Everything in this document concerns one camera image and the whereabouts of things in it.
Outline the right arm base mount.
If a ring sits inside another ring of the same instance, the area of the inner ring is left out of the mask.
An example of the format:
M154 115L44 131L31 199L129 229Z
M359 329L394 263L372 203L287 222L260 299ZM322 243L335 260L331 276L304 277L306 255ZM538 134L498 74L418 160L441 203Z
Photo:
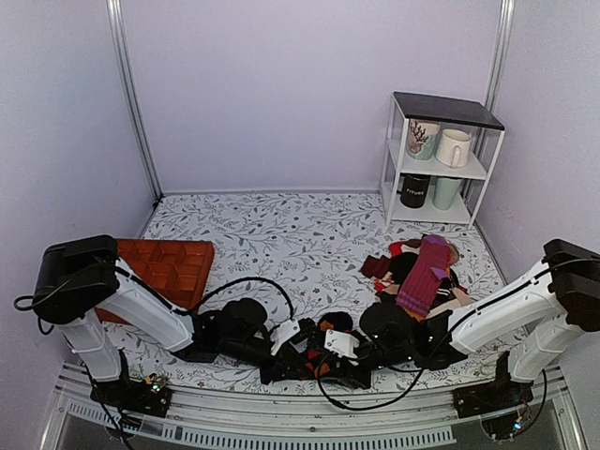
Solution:
M484 419L482 429L493 441L516 438L531 426L529 402L533 400L532 382L515 382L508 370L509 352L501 354L496 363L495 378L452 392L453 405L459 418L511 412Z

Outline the black red orange argyle sock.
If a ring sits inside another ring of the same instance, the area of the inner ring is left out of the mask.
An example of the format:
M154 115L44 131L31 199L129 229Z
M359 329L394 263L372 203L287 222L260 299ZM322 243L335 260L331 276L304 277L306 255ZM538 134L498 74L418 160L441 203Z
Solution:
M307 340L306 348L301 351L304 365L299 379L340 381L345 367L332 349L332 339L337 333L348 334L353 330L351 316L343 311L327 312L318 321L303 318L299 324Z

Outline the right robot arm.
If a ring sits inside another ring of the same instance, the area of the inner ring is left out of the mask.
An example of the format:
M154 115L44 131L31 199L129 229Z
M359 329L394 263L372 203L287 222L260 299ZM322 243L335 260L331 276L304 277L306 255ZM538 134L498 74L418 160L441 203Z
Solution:
M529 340L509 352L507 369L485 389L485 401L505 408L521 383L541 370L584 333L599 329L599 256L562 239L544 245L545 255L528 272L489 297L446 310L421 322L399 306L375 303L361 315L368 340L329 331L325 341L350 346L349 355L329 350L317 379L368 389L372 371L412 362L442 370L468 358L490 341L538 322Z

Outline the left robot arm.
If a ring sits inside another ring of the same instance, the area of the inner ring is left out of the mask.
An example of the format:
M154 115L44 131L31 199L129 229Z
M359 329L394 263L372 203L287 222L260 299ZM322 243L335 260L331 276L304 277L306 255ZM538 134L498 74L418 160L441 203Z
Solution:
M269 329L267 312L242 298L201 311L214 259L208 241L115 239L107 234L55 244L42 257L32 309L61 330L120 407L139 399L127 361L109 343L103 321L128 323L164 351L190 363L220 355L260 370L261 381L308 380L313 366L292 345L305 326L295 318Z

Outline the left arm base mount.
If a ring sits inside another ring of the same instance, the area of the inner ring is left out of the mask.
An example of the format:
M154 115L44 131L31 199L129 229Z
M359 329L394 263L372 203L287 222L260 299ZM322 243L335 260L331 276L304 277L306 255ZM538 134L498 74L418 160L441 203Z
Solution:
M119 411L165 418L173 395L173 391L167 386L168 378L152 373L142 380L132 380L125 355L122 351L118 354L121 363L118 379L111 382L92 380L90 398Z

